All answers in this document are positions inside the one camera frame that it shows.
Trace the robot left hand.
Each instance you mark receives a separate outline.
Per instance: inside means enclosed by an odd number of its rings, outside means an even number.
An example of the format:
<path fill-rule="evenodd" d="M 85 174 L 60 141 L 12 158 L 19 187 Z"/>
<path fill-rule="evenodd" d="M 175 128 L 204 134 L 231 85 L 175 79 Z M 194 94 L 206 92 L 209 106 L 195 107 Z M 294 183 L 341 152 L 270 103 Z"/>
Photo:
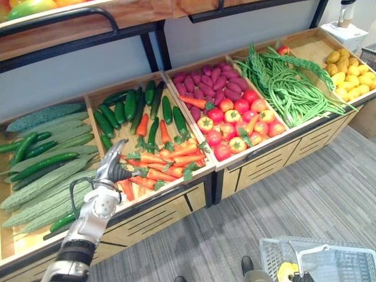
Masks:
<path fill-rule="evenodd" d="M 138 172 L 124 169 L 119 162 L 123 147 L 128 141 L 128 139 L 121 139 L 107 151 L 96 171 L 96 181 L 116 183 L 139 175 Z"/>

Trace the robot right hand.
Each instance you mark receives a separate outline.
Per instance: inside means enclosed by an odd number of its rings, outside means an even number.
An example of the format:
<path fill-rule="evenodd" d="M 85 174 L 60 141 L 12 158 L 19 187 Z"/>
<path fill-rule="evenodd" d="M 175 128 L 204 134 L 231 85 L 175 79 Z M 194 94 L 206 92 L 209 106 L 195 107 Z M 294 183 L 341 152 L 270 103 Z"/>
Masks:
<path fill-rule="evenodd" d="M 304 272 L 303 274 L 296 272 L 292 276 L 291 281 L 292 282 L 314 282 L 314 279 L 312 278 L 311 274 L 308 272 Z"/>

